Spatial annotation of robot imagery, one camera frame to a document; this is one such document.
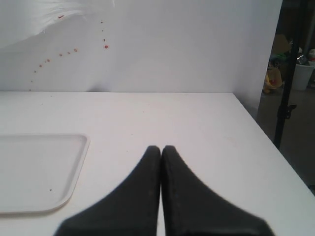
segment black pole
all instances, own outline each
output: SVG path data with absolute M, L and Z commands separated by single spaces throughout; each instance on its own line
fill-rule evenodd
M 287 78 L 285 80 L 285 84 L 283 88 L 281 104 L 278 109 L 278 120 L 277 120 L 277 126 L 276 126 L 275 138 L 274 138 L 274 145 L 277 147 L 277 149 L 279 149 L 280 147 L 282 133 L 284 131 L 285 119 L 289 118 L 290 109 L 293 109 L 293 107 L 288 108 L 287 105 L 290 98 L 290 91 L 291 91 L 292 80 L 293 80 L 293 75 L 295 71 L 296 58 L 299 52 L 300 39 L 302 36 L 302 30 L 303 30 L 304 21 L 305 21 L 305 17 L 307 13 L 307 7 L 308 7 L 308 0 L 301 0 L 300 7 L 299 7 L 299 14 L 297 17 L 297 23 L 295 27 L 296 28 L 295 36 L 293 39 L 293 45 L 291 48 L 291 55 L 289 59 L 288 69 L 287 69 Z

